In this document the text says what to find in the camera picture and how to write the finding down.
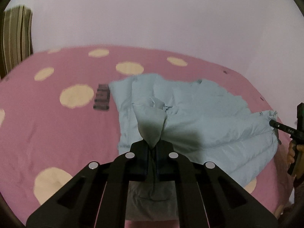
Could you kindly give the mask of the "person's right hand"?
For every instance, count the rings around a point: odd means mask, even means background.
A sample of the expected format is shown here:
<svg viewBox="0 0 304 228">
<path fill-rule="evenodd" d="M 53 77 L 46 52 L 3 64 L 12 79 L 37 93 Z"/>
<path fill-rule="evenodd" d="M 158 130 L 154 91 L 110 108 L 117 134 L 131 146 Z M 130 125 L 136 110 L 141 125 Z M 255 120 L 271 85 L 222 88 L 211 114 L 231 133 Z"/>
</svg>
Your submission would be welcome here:
<svg viewBox="0 0 304 228">
<path fill-rule="evenodd" d="M 297 179 L 300 179 L 303 176 L 303 145 L 297 145 L 296 148 L 301 155 L 295 159 L 295 142 L 291 141 L 289 144 L 289 149 L 287 152 L 287 165 L 290 168 L 291 164 L 295 163 L 299 159 L 299 164 L 295 167 L 295 173 L 292 176 L 296 176 Z"/>
</svg>

